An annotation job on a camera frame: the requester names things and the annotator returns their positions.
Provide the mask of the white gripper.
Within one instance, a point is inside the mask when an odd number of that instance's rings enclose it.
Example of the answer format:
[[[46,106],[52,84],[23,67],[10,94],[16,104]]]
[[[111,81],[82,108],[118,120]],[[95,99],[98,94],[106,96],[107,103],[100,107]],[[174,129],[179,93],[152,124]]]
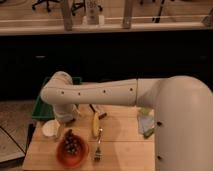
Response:
[[[54,105],[53,112],[59,123],[68,123],[75,119],[79,114],[78,108],[75,104]]]

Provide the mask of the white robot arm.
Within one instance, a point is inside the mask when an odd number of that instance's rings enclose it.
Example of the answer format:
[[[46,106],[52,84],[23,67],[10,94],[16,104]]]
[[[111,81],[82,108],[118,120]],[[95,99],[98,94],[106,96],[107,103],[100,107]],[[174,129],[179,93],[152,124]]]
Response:
[[[191,76],[71,83],[55,73],[40,92],[64,111],[71,104],[150,107],[155,116],[155,171],[213,171],[213,91]]]

